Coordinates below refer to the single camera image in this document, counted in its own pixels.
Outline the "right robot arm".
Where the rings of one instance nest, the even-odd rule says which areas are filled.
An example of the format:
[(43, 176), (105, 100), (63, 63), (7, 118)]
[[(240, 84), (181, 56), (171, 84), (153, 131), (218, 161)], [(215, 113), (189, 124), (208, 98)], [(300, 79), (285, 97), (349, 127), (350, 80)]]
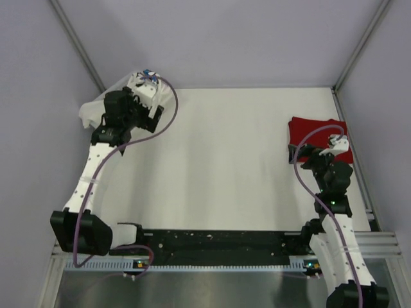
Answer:
[(389, 292), (377, 285), (363, 259), (354, 234), (353, 213), (347, 188), (352, 167), (335, 158), (329, 149), (305, 144), (299, 149), (289, 145), (289, 163), (312, 172), (319, 187), (314, 197), (318, 219), (307, 222), (300, 237), (300, 247), (315, 254), (326, 281), (326, 307), (388, 307)]

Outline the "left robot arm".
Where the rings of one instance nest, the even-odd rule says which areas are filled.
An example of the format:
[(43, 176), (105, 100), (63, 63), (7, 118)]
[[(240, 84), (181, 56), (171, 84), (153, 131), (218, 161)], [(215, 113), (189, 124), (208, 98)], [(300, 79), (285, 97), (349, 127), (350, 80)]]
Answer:
[(164, 111), (154, 86), (140, 90), (123, 87), (107, 92), (101, 100), (86, 103), (80, 117), (94, 127), (89, 154), (73, 194), (50, 224), (63, 252), (73, 255), (106, 255), (118, 246), (131, 254), (145, 249), (145, 238), (135, 223), (103, 218), (102, 207), (110, 178), (126, 149), (133, 144), (132, 130), (158, 136)]

